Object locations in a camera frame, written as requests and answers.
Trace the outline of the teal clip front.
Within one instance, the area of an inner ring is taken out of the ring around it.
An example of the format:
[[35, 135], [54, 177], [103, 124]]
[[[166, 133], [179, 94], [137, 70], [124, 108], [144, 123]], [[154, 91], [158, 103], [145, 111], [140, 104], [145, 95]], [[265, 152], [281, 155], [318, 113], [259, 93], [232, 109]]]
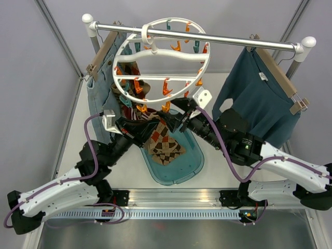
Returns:
[[[130, 88], [130, 84], [128, 82], [126, 82], [126, 85], [124, 87], [124, 91], [126, 93], [128, 93], [129, 88]], [[124, 97], [123, 95], [121, 95], [119, 97], [119, 99], [127, 108], [132, 108], [132, 102], [131, 102], [130, 99], [128, 99], [127, 97]]]

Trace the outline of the brown argyle sock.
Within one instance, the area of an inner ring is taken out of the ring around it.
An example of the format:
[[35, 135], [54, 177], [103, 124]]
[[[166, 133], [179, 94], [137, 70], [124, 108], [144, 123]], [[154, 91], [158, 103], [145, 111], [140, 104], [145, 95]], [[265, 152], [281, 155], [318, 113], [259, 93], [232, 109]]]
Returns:
[[[144, 99], [146, 98], [146, 95], [150, 91], [150, 85], [142, 80], [139, 81], [139, 87], [141, 87], [143, 90], [140, 93], [137, 93], [134, 80], [124, 80], [120, 82], [120, 85], [123, 90], [127, 90], [128, 95], [136, 98], [136, 99]], [[120, 103], [120, 97], [123, 97], [124, 100], [130, 100], [127, 96], [124, 96], [120, 93], [119, 89], [117, 88], [115, 83], [112, 83], [110, 86], [110, 92], [109, 92], [109, 98], [117, 101]]]
[[154, 148], [149, 154], [152, 156], [152, 160], [160, 165], [168, 165], [174, 161], [177, 157], [186, 153], [185, 147], [176, 145], [170, 149], [156, 149]]

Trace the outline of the beige orange argyle sock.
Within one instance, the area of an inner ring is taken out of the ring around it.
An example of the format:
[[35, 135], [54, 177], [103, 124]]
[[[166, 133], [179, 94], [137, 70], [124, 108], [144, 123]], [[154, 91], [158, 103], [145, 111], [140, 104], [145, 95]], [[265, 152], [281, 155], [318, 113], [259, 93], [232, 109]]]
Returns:
[[117, 75], [131, 75], [135, 76], [135, 79], [138, 79], [140, 74], [140, 70], [137, 62], [120, 62], [118, 63], [119, 71]]

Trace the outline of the white round clip hanger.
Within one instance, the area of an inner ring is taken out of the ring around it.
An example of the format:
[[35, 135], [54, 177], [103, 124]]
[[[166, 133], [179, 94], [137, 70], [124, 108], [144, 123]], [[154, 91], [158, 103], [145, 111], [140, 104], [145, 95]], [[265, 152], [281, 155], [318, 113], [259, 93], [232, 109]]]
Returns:
[[[206, 33], [199, 24], [185, 18], [163, 18], [148, 24], [153, 24], [153, 28], [158, 30]], [[134, 80], [137, 93], [143, 90], [139, 87], [140, 80], [150, 85], [145, 98], [147, 105], [191, 97], [198, 87], [203, 86], [203, 75], [211, 58], [210, 42], [152, 38], [145, 44], [134, 43], [132, 38], [140, 38], [140, 35], [129, 34], [114, 57], [113, 79], [122, 95], [135, 103], [143, 102], [143, 99], [136, 99], [122, 89], [120, 82], [124, 80]], [[141, 74], [138, 79], [131, 75], [117, 75], [118, 63], [134, 61]]]

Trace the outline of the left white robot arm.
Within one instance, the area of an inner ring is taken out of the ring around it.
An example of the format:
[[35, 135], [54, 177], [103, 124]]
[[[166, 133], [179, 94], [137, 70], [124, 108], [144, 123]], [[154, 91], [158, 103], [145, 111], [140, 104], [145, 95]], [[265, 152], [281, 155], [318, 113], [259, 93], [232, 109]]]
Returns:
[[92, 140], [85, 131], [87, 141], [79, 153], [80, 161], [73, 168], [36, 189], [14, 190], [7, 195], [11, 210], [4, 227], [22, 235], [61, 212], [84, 205], [109, 205], [113, 191], [105, 178], [111, 167], [132, 145], [143, 146], [158, 123], [157, 118], [133, 121], [121, 117], [113, 125], [115, 136], [108, 144]]

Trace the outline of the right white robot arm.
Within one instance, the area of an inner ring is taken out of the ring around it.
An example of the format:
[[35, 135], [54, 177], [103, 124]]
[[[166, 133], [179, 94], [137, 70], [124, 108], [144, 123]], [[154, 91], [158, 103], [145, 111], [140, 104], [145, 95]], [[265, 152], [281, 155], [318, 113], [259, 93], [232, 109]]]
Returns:
[[223, 206], [298, 203], [331, 209], [331, 164], [317, 165], [289, 155], [247, 132], [247, 122], [232, 108], [216, 120], [189, 98], [172, 100], [183, 113], [159, 112], [170, 131], [189, 129], [223, 152], [240, 185], [236, 194], [220, 193]]

